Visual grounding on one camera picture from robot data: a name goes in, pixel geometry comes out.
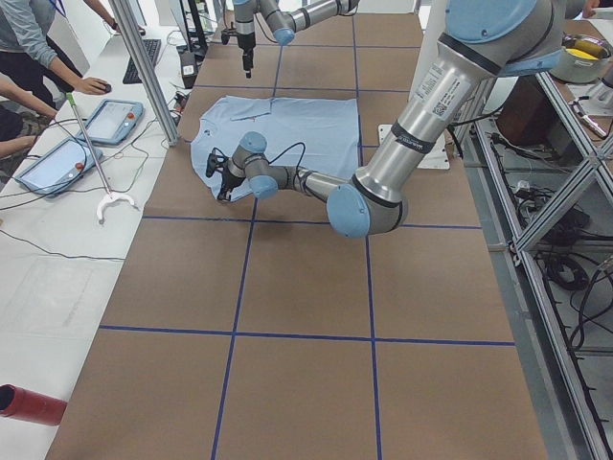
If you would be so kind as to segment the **seated person forearm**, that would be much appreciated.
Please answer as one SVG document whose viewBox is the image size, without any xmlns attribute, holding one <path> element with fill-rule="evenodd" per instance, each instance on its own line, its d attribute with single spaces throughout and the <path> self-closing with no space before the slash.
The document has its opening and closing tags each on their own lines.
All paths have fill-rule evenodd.
<svg viewBox="0 0 613 460">
<path fill-rule="evenodd" d="M 38 99 L 13 82 L 1 79 L 1 96 L 38 111 Z M 35 142 L 36 128 L 28 126 L 20 114 L 1 106 L 1 156 L 11 156 L 23 149 L 31 148 Z"/>
</svg>

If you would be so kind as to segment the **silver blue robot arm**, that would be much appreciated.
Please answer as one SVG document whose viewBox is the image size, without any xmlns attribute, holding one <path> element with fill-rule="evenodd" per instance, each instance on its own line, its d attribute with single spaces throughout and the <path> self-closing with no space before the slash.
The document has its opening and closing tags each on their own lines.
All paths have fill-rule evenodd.
<svg viewBox="0 0 613 460">
<path fill-rule="evenodd" d="M 405 182 L 474 89 L 485 80 L 554 68 L 563 26 L 582 8 L 580 1 L 445 2 L 434 62 L 371 161 L 348 181 L 300 165 L 272 165 L 257 132 L 244 134 L 231 156 L 211 153 L 205 173 L 220 173 L 220 200 L 242 183 L 258 199 L 293 190 L 325 202 L 330 225 L 347 238 L 392 231 L 408 213 Z"/>
<path fill-rule="evenodd" d="M 275 40 L 288 45 L 296 33 L 327 20 L 336 15 L 354 11 L 359 0 L 316 1 L 295 11 L 282 11 L 278 1 L 234 1 L 234 14 L 238 46 L 242 50 L 242 64 L 247 79 L 252 77 L 254 51 L 257 46 L 255 19 L 259 13 L 267 24 Z"/>
</svg>

